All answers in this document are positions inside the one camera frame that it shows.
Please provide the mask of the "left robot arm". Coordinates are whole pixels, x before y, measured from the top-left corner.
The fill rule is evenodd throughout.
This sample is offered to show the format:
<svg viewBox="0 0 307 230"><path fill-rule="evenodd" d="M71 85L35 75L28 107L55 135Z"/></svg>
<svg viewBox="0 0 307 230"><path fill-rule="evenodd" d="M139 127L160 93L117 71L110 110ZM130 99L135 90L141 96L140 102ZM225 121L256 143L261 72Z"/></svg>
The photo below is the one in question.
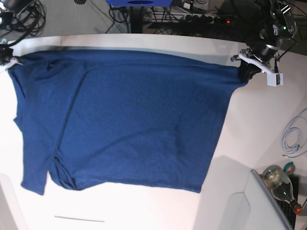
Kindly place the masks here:
<svg viewBox="0 0 307 230"><path fill-rule="evenodd" d="M273 85L282 84L279 71L279 50L285 40L294 38L297 32L291 7L285 0L256 0L260 18L255 24L257 36L246 42L247 49L241 50L238 78L247 82L258 73L272 77Z"/></svg>

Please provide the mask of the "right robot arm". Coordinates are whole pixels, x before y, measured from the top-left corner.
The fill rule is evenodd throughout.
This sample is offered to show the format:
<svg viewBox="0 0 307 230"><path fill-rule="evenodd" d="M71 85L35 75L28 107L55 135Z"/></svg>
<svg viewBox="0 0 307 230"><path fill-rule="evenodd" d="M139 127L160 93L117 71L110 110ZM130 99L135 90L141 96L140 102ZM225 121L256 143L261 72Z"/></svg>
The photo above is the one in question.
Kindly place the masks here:
<svg viewBox="0 0 307 230"><path fill-rule="evenodd" d="M3 31L12 24L13 17L21 13L31 4L31 0L1 0L0 1L0 30ZM0 65L4 66L12 58L13 49L9 44L0 44Z"/></svg>

